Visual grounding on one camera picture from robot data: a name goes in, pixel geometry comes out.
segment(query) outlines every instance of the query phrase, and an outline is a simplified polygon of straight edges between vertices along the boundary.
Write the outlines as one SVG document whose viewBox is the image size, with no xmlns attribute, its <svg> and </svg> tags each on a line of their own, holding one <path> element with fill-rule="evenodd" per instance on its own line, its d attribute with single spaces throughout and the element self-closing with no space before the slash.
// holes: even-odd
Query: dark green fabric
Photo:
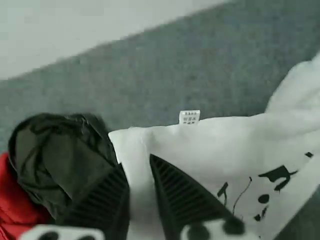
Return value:
<svg viewBox="0 0 320 240">
<path fill-rule="evenodd" d="M 11 136 L 9 158 L 18 183 L 53 218 L 116 161 L 103 122 L 89 114 L 27 119 Z"/>
</svg>

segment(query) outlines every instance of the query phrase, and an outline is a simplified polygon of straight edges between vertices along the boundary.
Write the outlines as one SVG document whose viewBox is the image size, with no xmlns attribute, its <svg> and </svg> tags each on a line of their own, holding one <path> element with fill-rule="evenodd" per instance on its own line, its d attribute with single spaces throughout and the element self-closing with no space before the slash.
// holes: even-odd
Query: black graphic print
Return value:
<svg viewBox="0 0 320 240">
<path fill-rule="evenodd" d="M 307 152 L 304 155 L 306 155 L 308 158 L 312 158 L 314 155 L 311 152 Z"/>
<path fill-rule="evenodd" d="M 217 196 L 218 198 L 221 197 L 221 195 L 223 194 L 224 196 L 224 206 L 227 205 L 228 202 L 228 197 L 227 197 L 227 188 L 228 188 L 229 184 L 227 182 L 225 182 L 222 186 L 222 188 L 218 191 Z"/>
<path fill-rule="evenodd" d="M 234 203 L 234 205 L 233 205 L 233 210 L 232 210 L 232 214 L 233 214 L 233 215 L 235 215 L 235 209 L 236 209 L 236 205 L 237 205 L 239 199 L 240 199 L 241 196 L 248 190 L 248 188 L 250 187 L 250 184 L 252 183 L 252 178 L 251 178 L 251 177 L 249 177 L 249 178 L 250 178 L 250 181 L 249 181 L 248 186 L 246 186 L 245 190 L 243 190 L 243 192 L 240 193 L 240 195 L 238 196 L 238 198 L 235 200 L 235 203 Z"/>
<path fill-rule="evenodd" d="M 287 168 L 284 165 L 282 165 L 274 170 L 268 171 L 264 174 L 260 174 L 259 177 L 260 178 L 268 178 L 269 181 L 272 183 L 274 183 L 275 181 L 277 181 L 280 178 L 285 178 L 285 180 L 283 182 L 281 182 L 280 184 L 278 184 L 274 188 L 275 191 L 280 192 L 280 190 L 283 189 L 290 182 L 291 176 L 295 175 L 297 172 L 298 171 L 289 172 L 287 170 Z"/>
<path fill-rule="evenodd" d="M 258 202 L 261 203 L 261 204 L 267 204 L 270 200 L 270 196 L 269 194 L 262 194 L 259 198 L 258 198 Z M 266 212 L 267 212 L 267 209 L 268 209 L 268 205 L 262 210 L 261 214 L 257 214 L 254 216 L 254 219 L 257 221 L 257 222 L 260 222 L 262 219 L 265 218 L 266 216 Z"/>
</svg>

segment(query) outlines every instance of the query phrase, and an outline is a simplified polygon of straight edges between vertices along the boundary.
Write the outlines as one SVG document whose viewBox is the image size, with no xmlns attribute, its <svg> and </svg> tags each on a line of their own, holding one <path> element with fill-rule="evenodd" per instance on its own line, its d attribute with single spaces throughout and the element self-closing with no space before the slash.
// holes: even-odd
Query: white plastic part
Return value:
<svg viewBox="0 0 320 240">
<path fill-rule="evenodd" d="M 98 229 L 55 225 L 37 225 L 22 234 L 19 240 L 40 240 L 50 232 L 58 234 L 57 240 L 80 240 L 87 236 L 93 237 L 94 240 L 105 240 L 105 235 Z"/>
</svg>

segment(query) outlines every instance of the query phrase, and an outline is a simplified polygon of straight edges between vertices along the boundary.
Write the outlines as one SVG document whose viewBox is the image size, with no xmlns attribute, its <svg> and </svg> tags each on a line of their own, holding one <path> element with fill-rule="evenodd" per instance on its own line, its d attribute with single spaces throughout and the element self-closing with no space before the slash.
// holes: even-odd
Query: gray carpet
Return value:
<svg viewBox="0 0 320 240">
<path fill-rule="evenodd" d="M 91 112 L 109 128 L 250 116 L 298 62 L 320 49 L 319 0 L 238 0 L 0 82 L 0 149 L 39 112 Z M 279 236 L 320 236 L 319 194 Z"/>
</svg>

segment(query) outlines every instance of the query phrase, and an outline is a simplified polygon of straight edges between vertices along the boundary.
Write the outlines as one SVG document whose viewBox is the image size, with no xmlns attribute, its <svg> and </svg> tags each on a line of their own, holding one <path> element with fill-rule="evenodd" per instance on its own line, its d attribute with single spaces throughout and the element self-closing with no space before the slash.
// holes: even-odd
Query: folded clothing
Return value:
<svg viewBox="0 0 320 240">
<path fill-rule="evenodd" d="M 17 182 L 54 219 L 116 162 L 103 121 L 91 114 L 28 118 L 13 131 L 8 148 Z"/>
<path fill-rule="evenodd" d="M 34 225 L 50 219 L 48 211 L 34 204 L 17 183 L 8 154 L 0 155 L 0 240 L 15 240 Z"/>
</svg>

